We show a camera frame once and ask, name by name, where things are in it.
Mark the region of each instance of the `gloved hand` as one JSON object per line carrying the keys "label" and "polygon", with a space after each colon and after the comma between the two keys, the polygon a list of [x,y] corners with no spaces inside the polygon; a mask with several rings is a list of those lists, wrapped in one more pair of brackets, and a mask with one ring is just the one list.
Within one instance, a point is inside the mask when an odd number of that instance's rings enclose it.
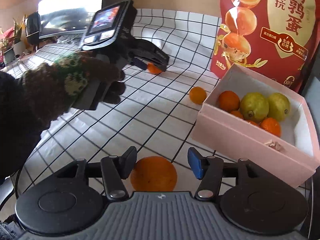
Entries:
{"label": "gloved hand", "polygon": [[111,83],[104,102],[118,104],[125,91],[124,72],[113,64],[81,51],[58,58],[51,66],[42,63],[22,76],[26,102],[44,126],[67,112],[91,79]]}

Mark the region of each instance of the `potted plant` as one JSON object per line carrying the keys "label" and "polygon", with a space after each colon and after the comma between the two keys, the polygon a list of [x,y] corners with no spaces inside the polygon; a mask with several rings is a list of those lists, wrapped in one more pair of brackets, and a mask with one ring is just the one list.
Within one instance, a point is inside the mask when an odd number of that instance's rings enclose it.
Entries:
{"label": "potted plant", "polygon": [[21,56],[26,49],[24,42],[21,40],[22,28],[23,28],[25,19],[26,19],[25,15],[23,16],[22,21],[20,23],[18,23],[15,19],[13,19],[14,20],[13,51],[14,51],[15,55],[19,55],[19,56]]}
{"label": "potted plant", "polygon": [[0,28],[0,61],[3,61],[5,65],[8,65],[9,62],[16,58],[12,47],[14,42],[13,34],[13,27],[6,32],[3,32]]}

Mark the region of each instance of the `pink box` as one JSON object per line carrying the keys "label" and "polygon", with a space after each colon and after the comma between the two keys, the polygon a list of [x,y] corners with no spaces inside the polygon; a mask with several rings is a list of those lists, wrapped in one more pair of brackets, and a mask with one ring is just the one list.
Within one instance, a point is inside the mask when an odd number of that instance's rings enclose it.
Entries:
{"label": "pink box", "polygon": [[[220,93],[259,92],[266,97],[284,94],[291,115],[281,122],[281,138],[217,107]],[[287,87],[252,71],[233,65],[204,101],[192,138],[231,159],[247,158],[292,187],[310,178],[320,165],[316,129],[305,99]]]}

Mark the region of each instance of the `red snack bag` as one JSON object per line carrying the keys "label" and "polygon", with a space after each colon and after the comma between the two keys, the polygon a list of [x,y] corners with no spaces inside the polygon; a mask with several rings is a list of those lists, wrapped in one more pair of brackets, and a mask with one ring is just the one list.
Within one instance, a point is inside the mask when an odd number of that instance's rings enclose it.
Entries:
{"label": "red snack bag", "polygon": [[319,43],[319,4],[320,0],[220,0],[222,24],[211,71],[222,78],[238,64],[293,89]]}

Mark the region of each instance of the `grid pattern cloth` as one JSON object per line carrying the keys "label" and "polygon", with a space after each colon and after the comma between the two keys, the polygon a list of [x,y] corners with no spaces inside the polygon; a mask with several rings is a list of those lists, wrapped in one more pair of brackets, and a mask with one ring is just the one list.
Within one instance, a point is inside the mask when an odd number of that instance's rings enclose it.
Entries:
{"label": "grid pattern cloth", "polygon": [[[71,109],[53,121],[27,160],[20,175],[19,193],[37,184],[67,163],[78,158],[99,162],[108,155],[122,155],[130,146],[138,149],[138,159],[159,155],[173,162],[178,174],[176,191],[191,191],[200,184],[191,171],[187,152],[195,147],[203,156],[216,155],[233,160],[192,140],[190,133],[201,106],[188,93],[200,86],[209,94],[218,82],[210,72],[212,49],[221,18],[181,11],[139,9],[132,28],[136,38],[149,40],[170,55],[166,72],[152,75],[127,65],[126,91],[121,103],[100,103],[96,111]],[[31,58],[16,62],[4,71],[19,78],[28,68],[49,64],[77,49],[77,44],[49,44]],[[124,181],[129,193],[130,180]],[[104,194],[102,179],[89,185]],[[223,178],[220,194],[235,185]],[[306,187],[298,190],[308,196]]]}

